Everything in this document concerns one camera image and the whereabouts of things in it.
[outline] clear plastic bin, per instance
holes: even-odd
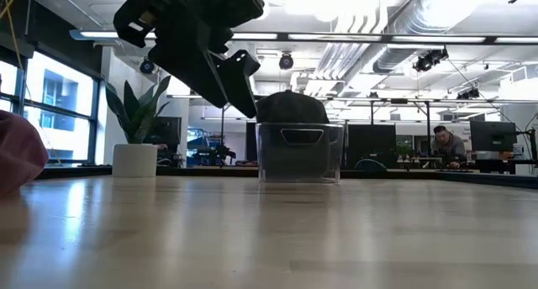
[[[344,127],[333,124],[256,125],[258,175],[266,182],[337,183]]]

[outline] dark hair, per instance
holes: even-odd
[[[439,125],[434,128],[434,134],[438,134],[442,131],[446,131],[446,127],[444,127],[443,125]]]

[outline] snake plant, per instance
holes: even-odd
[[[116,92],[116,88],[106,83],[106,96],[108,107],[118,117],[119,126],[124,130],[125,138],[129,144],[144,143],[156,117],[169,104],[163,104],[157,110],[159,96],[168,88],[170,77],[161,81],[154,94],[156,85],[151,87],[142,97],[136,98],[131,85],[126,81],[124,87],[124,102]]]

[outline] pink object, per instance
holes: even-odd
[[[43,171],[48,160],[34,126],[17,114],[0,110],[0,197],[18,193]]]

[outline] wooden table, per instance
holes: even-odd
[[[0,288],[536,288],[538,195],[442,181],[38,181]]]

